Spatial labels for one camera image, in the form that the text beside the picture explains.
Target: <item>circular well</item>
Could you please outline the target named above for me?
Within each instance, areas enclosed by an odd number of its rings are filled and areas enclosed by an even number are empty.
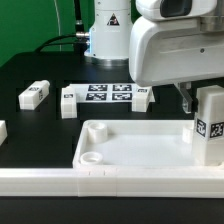
[[[80,162],[83,165],[102,164],[103,156],[98,152],[86,152],[80,157]]]

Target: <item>green backdrop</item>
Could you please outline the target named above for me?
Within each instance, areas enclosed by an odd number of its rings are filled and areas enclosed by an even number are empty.
[[[0,66],[16,53],[33,51],[46,40],[75,32],[73,0],[0,0]],[[80,0],[85,29],[94,23],[94,0]],[[132,0],[132,20],[139,14]],[[47,50],[58,50],[58,47]]]

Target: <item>black table surface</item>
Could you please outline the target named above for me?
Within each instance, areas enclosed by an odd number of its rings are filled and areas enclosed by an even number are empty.
[[[49,96],[35,111],[20,110],[18,95],[40,80],[50,82]],[[182,111],[182,98],[173,85],[153,88],[156,103],[147,113],[132,112],[130,103],[80,103],[77,119],[61,119],[61,88],[71,83],[131,82],[128,67],[87,64],[71,52],[15,55],[0,68],[0,120],[6,120],[8,131],[0,148],[0,168],[71,168],[82,124],[89,119],[193,119]],[[223,79],[215,83],[223,85]],[[224,200],[1,197],[0,220],[3,224],[223,223]]]

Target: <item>black and white pattern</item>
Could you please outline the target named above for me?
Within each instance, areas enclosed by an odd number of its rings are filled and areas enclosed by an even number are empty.
[[[30,87],[29,91],[37,91],[39,88],[38,87]]]
[[[131,85],[113,85],[113,91],[132,91]]]
[[[132,100],[132,93],[113,93],[112,100]]]
[[[138,92],[139,92],[139,93],[147,93],[148,90],[147,90],[147,89],[138,89]]]
[[[39,92],[39,100],[42,100],[44,98],[43,92],[42,90],[40,90]]]
[[[201,121],[200,119],[197,119],[197,133],[205,137],[206,135],[206,123]]]
[[[89,85],[88,91],[94,91],[94,92],[106,92],[107,91],[107,85]]]
[[[223,136],[224,122],[211,125],[210,138]]]
[[[65,94],[64,98],[73,98],[73,94]]]
[[[106,101],[106,93],[87,93],[86,101]]]

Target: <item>white block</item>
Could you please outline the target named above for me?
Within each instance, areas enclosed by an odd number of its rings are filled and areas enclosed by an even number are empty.
[[[201,165],[219,165],[224,161],[224,89],[199,88],[197,98],[192,151]]]
[[[61,90],[61,117],[77,118],[76,93],[70,86]]]
[[[132,111],[146,112],[149,102],[153,98],[152,87],[138,87],[135,95],[132,97]]]
[[[7,137],[5,121],[0,121],[0,146]]]
[[[34,82],[19,95],[20,109],[34,110],[49,94],[49,86],[46,80]]]

